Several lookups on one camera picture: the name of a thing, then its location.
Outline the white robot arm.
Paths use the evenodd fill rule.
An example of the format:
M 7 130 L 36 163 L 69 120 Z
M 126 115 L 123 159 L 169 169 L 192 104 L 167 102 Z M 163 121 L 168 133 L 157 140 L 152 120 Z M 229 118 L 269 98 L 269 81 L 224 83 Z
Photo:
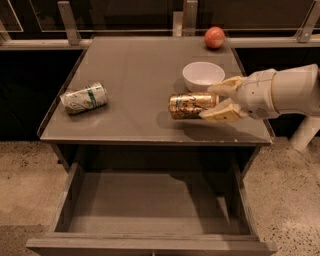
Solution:
M 304 150 L 320 130 L 319 67 L 310 64 L 277 71 L 257 71 L 247 77 L 232 77 L 208 88 L 224 99 L 200 113 L 208 122 L 230 123 L 245 117 L 274 119 L 282 114 L 302 114 L 304 120 L 290 139 Z

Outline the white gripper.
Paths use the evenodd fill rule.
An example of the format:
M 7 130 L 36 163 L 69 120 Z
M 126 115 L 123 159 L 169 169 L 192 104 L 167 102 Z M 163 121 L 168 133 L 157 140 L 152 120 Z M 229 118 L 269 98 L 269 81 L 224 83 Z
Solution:
M 211 94 L 227 97 L 214 108 L 199 116 L 211 123 L 237 122 L 247 115 L 253 119 L 272 119 L 279 116 L 273 104 L 273 80 L 277 71 L 257 71 L 248 77 L 235 76 L 208 87 Z

